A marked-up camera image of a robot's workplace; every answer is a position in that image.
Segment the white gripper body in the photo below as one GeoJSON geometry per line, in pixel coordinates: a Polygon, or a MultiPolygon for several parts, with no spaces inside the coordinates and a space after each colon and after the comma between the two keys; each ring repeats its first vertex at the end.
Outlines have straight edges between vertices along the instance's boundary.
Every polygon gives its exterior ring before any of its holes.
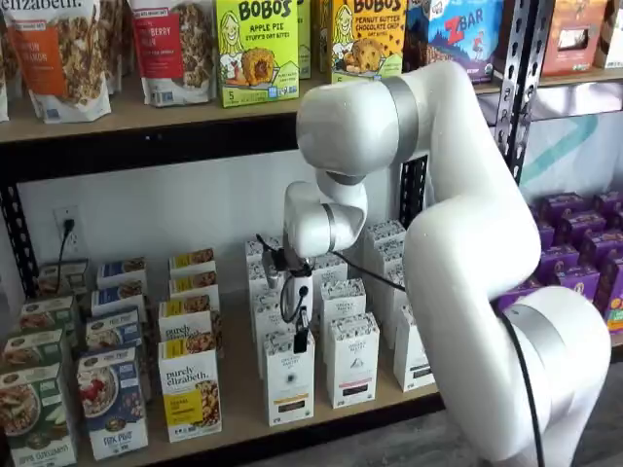
{"type": "Polygon", "coordinates": [[[281,316],[297,317],[299,311],[305,310],[308,317],[312,317],[312,305],[312,277],[310,275],[295,276],[287,273],[281,289],[281,316]]]}

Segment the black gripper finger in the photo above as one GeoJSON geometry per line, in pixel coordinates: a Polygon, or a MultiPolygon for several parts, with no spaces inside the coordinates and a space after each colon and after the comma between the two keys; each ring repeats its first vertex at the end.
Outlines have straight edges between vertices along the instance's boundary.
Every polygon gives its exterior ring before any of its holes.
{"type": "Polygon", "coordinates": [[[293,349],[295,354],[305,353],[308,347],[309,319],[305,310],[298,312],[295,319],[295,336],[293,349]]]}

